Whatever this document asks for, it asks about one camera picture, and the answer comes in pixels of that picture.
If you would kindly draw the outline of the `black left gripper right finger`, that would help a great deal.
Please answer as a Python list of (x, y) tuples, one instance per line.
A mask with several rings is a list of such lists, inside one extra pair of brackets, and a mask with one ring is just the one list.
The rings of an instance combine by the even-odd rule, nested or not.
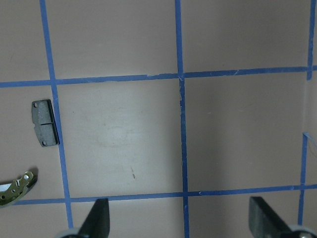
[(249, 199), (249, 230), (254, 238), (291, 238), (292, 230), (260, 196)]

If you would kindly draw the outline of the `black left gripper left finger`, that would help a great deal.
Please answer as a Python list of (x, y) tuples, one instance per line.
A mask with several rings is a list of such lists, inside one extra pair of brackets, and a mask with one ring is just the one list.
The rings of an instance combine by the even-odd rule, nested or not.
[(109, 236), (109, 203), (108, 199), (97, 199), (82, 224), (80, 238), (107, 238)]

